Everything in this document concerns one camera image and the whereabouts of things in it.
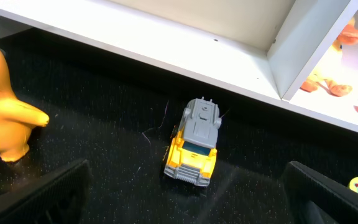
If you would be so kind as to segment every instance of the duck beak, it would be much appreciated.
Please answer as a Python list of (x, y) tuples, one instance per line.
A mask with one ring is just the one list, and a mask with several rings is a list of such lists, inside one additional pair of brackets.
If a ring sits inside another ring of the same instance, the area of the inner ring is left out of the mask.
[(358, 43), (358, 30), (353, 25), (346, 25), (338, 36), (343, 44), (353, 45)]

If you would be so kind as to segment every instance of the yellow and gray toy truck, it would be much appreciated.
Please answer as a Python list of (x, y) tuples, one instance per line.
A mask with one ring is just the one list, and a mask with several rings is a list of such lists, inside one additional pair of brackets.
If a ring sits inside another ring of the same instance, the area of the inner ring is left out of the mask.
[(216, 141), (222, 119), (218, 105), (212, 100), (191, 100), (183, 112), (182, 119), (172, 132), (164, 174), (206, 187), (216, 162)]

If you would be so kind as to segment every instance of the gray truck roof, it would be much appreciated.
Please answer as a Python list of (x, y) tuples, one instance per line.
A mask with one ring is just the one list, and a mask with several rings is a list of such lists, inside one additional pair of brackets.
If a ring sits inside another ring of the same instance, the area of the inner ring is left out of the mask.
[(183, 112), (179, 130), (185, 126), (183, 139), (190, 143), (215, 148), (218, 140), (218, 129), (222, 119), (219, 118), (218, 105), (212, 100), (202, 99), (191, 100)]

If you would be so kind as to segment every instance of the black floor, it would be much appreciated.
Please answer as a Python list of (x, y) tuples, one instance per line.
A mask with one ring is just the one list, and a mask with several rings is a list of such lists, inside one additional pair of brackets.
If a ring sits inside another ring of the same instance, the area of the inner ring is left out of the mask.
[[(293, 223), (287, 162), (343, 185), (358, 176), (356, 133), (35, 29), (0, 48), (19, 99), (51, 117), (22, 160), (0, 161), (0, 195), (85, 158), (93, 184), (82, 223)], [(202, 96), (227, 112), (206, 189), (160, 172), (174, 124)]]

